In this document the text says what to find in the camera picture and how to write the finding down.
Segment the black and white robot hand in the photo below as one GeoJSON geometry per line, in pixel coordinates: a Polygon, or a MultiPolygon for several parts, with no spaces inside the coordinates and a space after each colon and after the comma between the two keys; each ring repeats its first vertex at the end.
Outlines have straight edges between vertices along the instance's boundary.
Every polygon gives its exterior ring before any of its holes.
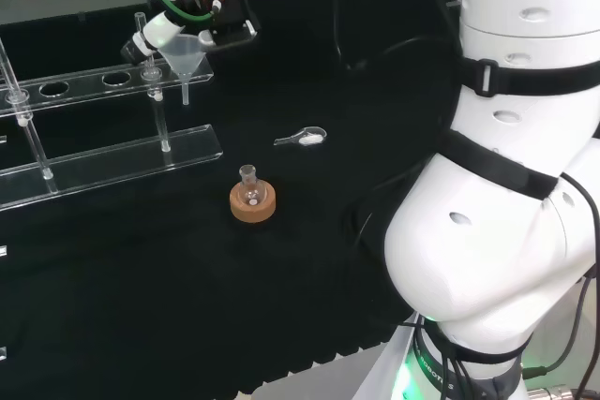
{"type": "Polygon", "coordinates": [[[154,17],[121,49],[125,61],[139,65],[175,37],[188,32],[206,52],[250,42],[259,25],[248,0],[148,0],[154,17]]]}

